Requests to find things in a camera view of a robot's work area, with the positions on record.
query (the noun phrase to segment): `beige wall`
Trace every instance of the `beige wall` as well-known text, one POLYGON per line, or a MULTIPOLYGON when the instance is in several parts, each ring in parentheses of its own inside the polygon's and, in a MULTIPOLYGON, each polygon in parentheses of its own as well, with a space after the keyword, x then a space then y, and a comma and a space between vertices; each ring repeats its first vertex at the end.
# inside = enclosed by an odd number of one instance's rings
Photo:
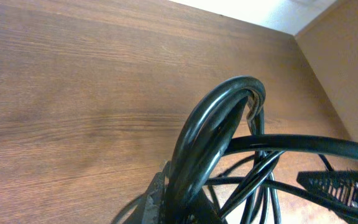
POLYGON ((297 41, 352 140, 358 142, 358 0, 332 10, 297 41))

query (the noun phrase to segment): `wood grain surface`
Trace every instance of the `wood grain surface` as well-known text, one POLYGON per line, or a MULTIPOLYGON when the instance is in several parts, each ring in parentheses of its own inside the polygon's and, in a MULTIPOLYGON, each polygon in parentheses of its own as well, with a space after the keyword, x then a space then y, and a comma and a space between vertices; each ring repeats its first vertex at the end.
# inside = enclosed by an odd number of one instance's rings
MULTIPOLYGON (((109 223, 170 159, 197 102, 237 75, 265 84, 266 133, 348 138, 290 35, 168 1, 0 0, 0 223, 109 223)), ((299 170, 323 163, 288 152, 275 175, 296 185, 299 170)), ((284 223, 341 222, 279 197, 284 223)))

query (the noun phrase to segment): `black cable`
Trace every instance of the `black cable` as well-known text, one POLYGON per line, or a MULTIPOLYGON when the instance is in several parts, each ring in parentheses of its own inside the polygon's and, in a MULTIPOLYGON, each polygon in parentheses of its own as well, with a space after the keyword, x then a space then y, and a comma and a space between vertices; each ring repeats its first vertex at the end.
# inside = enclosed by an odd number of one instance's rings
POLYGON ((324 165, 326 166, 326 169, 328 171, 334 171, 334 168, 330 165, 330 163, 328 162, 328 159, 326 156, 322 155, 322 154, 318 154, 318 156, 320 157, 320 159, 323 161, 324 165))
POLYGON ((269 188, 261 187, 260 188, 264 193, 264 206, 262 207, 262 213, 260 214, 259 224, 266 224, 267 215, 269 214, 269 188))
POLYGON ((271 162, 271 164, 266 163, 265 161, 261 161, 260 166, 256 166, 255 168, 261 167, 262 170, 258 172, 258 175, 250 175, 251 177, 254 177, 253 179, 249 179, 248 177, 244 177, 241 186, 237 187, 237 189, 234 191, 234 193, 229 197, 229 199, 226 201, 226 203, 222 206, 221 210, 219 211, 219 217, 224 218, 226 217, 231 211, 233 211, 238 205, 240 205, 241 202, 243 202, 249 195, 262 184, 262 182, 267 178, 267 176, 272 172, 274 167, 277 165, 278 162, 278 156, 280 154, 274 154, 274 161, 271 162))
POLYGON ((357 142, 300 134, 265 134, 234 138, 224 152, 224 156, 259 150, 330 154, 358 160, 357 142))
POLYGON ((219 201, 218 201, 218 198, 216 196, 216 193, 215 193, 215 190, 214 190, 213 186, 209 185, 208 190, 209 190, 209 193, 211 194, 211 198, 212 198, 212 202, 213 202, 213 205, 215 207, 215 210, 219 211, 219 209, 221 209, 221 207, 219 206, 219 201))
POLYGON ((264 86, 252 77, 235 77, 209 92, 191 112, 172 157, 165 192, 168 222, 176 222, 201 190, 230 143, 248 99, 253 103, 247 119, 253 120, 265 99, 264 86))
MULTIPOLYGON (((274 180, 273 172, 267 178, 268 180, 274 180)), ((280 203, 278 202, 277 190, 273 188, 269 188, 269 191, 272 199, 274 223, 281 224, 281 211, 280 211, 280 203)))
MULTIPOLYGON (((212 216, 215 223, 225 222, 225 216, 244 200, 247 200, 247 203, 242 222, 249 223, 259 212, 263 201, 260 223, 265 223, 270 194, 274 220, 276 224, 280 224, 280 205, 275 188, 294 192, 331 210, 342 209, 339 213, 348 212, 350 208, 347 207, 332 209, 331 207, 337 206, 337 203, 329 204, 332 202, 326 198, 275 182, 272 171, 284 151, 317 153, 327 170, 333 170, 323 154, 358 160, 358 143, 318 136, 265 135, 264 100, 265 89, 261 82, 252 77, 235 77, 218 85, 198 103, 187 119, 173 153, 168 175, 169 183, 164 195, 163 217, 166 223, 196 221, 195 216, 212 216), (247 124, 252 136, 232 139, 246 105, 250 107, 247 124), (229 175, 234 169, 252 159, 245 158, 237 162, 218 179, 208 179, 221 156, 247 151, 255 151, 255 156, 254 167, 245 177, 233 179, 223 176, 229 175), (200 197, 200 190, 204 184, 221 184, 234 180, 238 181, 239 186, 221 209, 212 186, 208 188, 213 197, 213 204, 206 197, 200 197), (258 187, 261 193, 257 195, 256 203, 253 205, 258 187)), ((347 215, 358 217, 358 210, 353 209, 347 215)))
POLYGON ((347 216, 349 218, 358 219, 358 209, 357 208, 351 208, 351 207, 345 206, 341 203, 332 201, 332 200, 322 197, 320 195, 312 194, 311 192, 300 189, 298 187, 294 187, 294 186, 291 186, 288 184, 284 184, 284 183, 272 181, 272 180, 265 180, 265 182, 262 185, 265 187, 272 187, 277 190, 282 190, 284 192, 304 198, 306 200, 314 202, 318 205, 321 205, 325 208, 328 208, 334 212, 340 213, 340 214, 347 216))
POLYGON ((131 200, 124 208, 122 208, 118 214, 114 217, 110 224, 118 224, 118 222, 128 213, 131 209, 133 209, 136 205, 139 204, 143 197, 143 194, 137 196, 134 200, 131 200))
POLYGON ((235 169, 237 169, 238 167, 240 167, 241 165, 253 161, 255 158, 255 155, 251 155, 248 157, 245 157, 243 159, 241 159, 240 161, 236 162, 233 166, 231 166, 230 168, 226 169, 223 173, 219 174, 218 177, 227 177, 229 174, 231 174, 231 172, 233 172, 235 169))
MULTIPOLYGON (((222 185, 222 184, 240 184, 244 180, 243 177, 217 177, 209 179, 206 184, 209 185, 222 185)), ((340 213, 347 217, 358 219, 358 209, 351 208, 345 206, 339 202, 335 202, 328 198, 322 197, 320 195, 312 194, 306 190, 300 189, 298 187, 294 187, 288 184, 284 184, 281 182, 273 181, 273 180, 265 180, 262 183, 264 187, 270 187, 277 190, 282 190, 284 192, 296 195, 298 197, 304 198, 311 202, 314 202, 320 206, 328 208, 336 213, 340 213)))

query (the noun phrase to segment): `white ceiling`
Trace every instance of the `white ceiling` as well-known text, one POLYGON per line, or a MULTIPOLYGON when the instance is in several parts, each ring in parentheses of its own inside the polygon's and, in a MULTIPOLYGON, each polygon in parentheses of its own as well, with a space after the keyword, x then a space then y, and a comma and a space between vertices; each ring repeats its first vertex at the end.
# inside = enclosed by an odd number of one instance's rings
POLYGON ((172 0, 295 35, 336 0, 172 0))

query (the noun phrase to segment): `wooden desk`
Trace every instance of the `wooden desk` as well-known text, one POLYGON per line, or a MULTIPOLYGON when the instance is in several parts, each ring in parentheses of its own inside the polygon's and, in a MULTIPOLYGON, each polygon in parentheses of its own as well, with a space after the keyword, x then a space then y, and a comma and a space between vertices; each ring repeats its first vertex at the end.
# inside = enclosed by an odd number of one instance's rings
MULTIPOLYGON (((197 102, 243 74, 265 83, 267 133, 347 138, 290 35, 168 1, 0 0, 0 223, 108 223, 170 159, 197 102)), ((322 168, 287 153, 276 177, 322 168)), ((339 222, 280 199, 284 223, 339 222)))

